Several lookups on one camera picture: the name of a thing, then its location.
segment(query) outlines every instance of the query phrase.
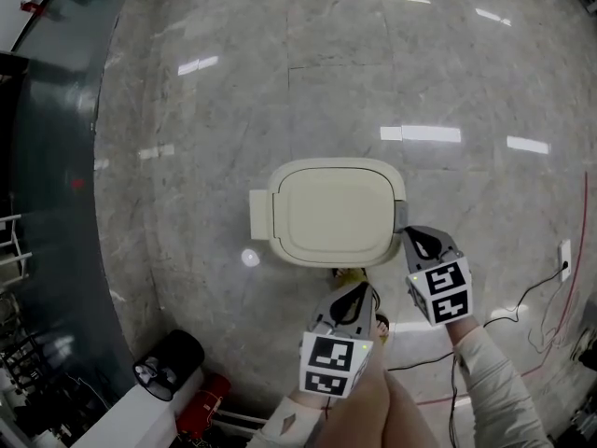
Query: tile floor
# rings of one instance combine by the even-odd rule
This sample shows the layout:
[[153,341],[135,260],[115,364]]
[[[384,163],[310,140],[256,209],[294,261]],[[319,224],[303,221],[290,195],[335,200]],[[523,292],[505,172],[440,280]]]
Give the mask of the tile floor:
[[[250,239],[248,191],[285,162],[394,165],[410,222],[448,231],[468,255],[482,321],[556,271],[561,239],[572,240],[576,268],[586,173],[570,322],[552,341],[572,277],[533,292],[519,324],[489,328],[529,372],[557,433],[594,381],[567,358],[597,276],[596,54],[597,22],[577,0],[129,0],[104,74],[96,160],[111,162],[96,171],[96,203],[133,353],[148,330],[178,326],[254,413],[292,388],[300,334],[329,288],[326,271],[288,265]],[[403,124],[459,128],[462,140],[381,140],[382,126]],[[548,153],[513,149],[509,136]],[[152,147],[161,149],[139,153]],[[241,260],[246,248],[255,268]],[[392,321],[388,367],[450,350],[413,307],[401,255],[369,274]],[[450,365],[395,372],[442,445]],[[471,446],[466,399],[456,422]]]

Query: trash can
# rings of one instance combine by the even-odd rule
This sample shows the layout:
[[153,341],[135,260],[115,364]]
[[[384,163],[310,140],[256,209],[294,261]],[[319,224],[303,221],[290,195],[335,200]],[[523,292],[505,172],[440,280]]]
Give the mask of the trash can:
[[193,336],[173,330],[133,365],[134,376],[151,395],[170,401],[204,359],[203,348]]

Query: white sleeve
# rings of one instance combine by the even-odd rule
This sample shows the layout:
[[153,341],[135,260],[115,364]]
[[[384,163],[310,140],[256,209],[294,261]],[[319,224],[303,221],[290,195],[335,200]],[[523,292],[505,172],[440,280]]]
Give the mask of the white sleeve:
[[[321,417],[322,410],[305,407],[284,397],[268,423],[247,444],[247,448],[302,448]],[[292,425],[283,433],[284,422]]]
[[478,327],[455,347],[483,448],[552,446],[521,376],[487,331]]

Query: black cylinder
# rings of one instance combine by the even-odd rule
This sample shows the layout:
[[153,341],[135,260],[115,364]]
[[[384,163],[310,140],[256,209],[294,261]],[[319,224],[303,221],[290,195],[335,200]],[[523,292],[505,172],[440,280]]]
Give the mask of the black cylinder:
[[133,365],[134,376],[151,395],[170,401],[205,359],[197,340],[182,330],[173,330]]

